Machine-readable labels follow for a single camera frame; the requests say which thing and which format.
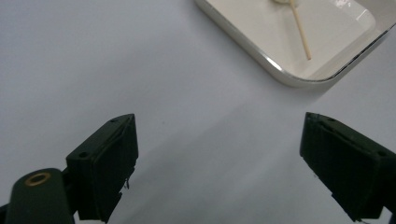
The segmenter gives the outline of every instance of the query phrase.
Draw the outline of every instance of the thin stick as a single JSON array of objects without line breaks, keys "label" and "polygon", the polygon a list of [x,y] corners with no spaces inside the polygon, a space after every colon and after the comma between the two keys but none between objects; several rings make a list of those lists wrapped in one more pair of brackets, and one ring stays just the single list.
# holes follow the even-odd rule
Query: thin stick
[{"label": "thin stick", "polygon": [[290,7],[291,7],[291,10],[293,10],[294,18],[297,22],[298,30],[300,31],[300,36],[301,36],[301,40],[303,41],[306,58],[308,60],[311,60],[311,58],[312,58],[311,51],[309,50],[308,44],[306,43],[305,33],[303,30],[303,26],[301,25],[301,22],[300,22],[300,17],[298,15],[296,7],[294,5],[294,0],[290,0]]}]

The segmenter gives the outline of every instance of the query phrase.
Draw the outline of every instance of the gray surface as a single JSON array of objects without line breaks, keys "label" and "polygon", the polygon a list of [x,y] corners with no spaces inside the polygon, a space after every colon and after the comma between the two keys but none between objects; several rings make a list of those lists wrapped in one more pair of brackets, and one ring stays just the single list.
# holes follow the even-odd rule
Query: gray surface
[{"label": "gray surface", "polygon": [[299,157],[304,113],[394,151],[395,43],[393,30],[331,88],[292,89],[192,0],[3,1],[0,204],[135,113],[141,157],[109,223],[352,223]]}]

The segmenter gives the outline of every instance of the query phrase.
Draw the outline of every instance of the round screw hole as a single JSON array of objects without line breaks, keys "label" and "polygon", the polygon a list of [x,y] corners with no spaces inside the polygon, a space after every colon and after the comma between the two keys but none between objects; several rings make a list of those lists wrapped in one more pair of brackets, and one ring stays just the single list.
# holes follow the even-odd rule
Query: round screw hole
[{"label": "round screw hole", "polygon": [[385,152],[383,152],[383,151],[378,151],[377,153],[378,153],[378,155],[381,156],[381,157],[386,157],[386,156],[387,156],[387,153],[385,153]]},{"label": "round screw hole", "polygon": [[50,179],[50,173],[39,173],[36,175],[30,176],[26,181],[25,185],[29,187],[34,187],[45,183],[48,179]]},{"label": "round screw hole", "polygon": [[88,153],[88,152],[81,152],[81,153],[78,154],[78,156],[79,156],[80,158],[86,158],[86,157],[88,157],[89,155],[90,155],[90,153]]}]

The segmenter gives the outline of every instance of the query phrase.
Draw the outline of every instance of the white table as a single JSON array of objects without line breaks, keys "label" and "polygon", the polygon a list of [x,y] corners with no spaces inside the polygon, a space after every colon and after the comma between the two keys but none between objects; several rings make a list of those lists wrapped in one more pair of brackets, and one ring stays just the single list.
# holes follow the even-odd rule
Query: white table
[{"label": "white table", "polygon": [[395,58],[393,29],[334,86],[293,89],[192,0],[3,1],[0,204],[135,113],[140,158],[109,223],[352,223],[299,156],[304,113],[396,151]]}]

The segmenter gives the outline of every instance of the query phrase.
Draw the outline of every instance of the white tray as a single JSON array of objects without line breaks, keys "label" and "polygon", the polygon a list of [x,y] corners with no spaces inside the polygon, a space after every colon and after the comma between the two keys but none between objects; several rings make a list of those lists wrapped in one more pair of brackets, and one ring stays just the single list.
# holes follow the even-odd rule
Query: white tray
[{"label": "white tray", "polygon": [[394,0],[299,0],[308,61],[289,5],[273,0],[195,0],[279,81],[303,87],[335,81],[396,23]]}]

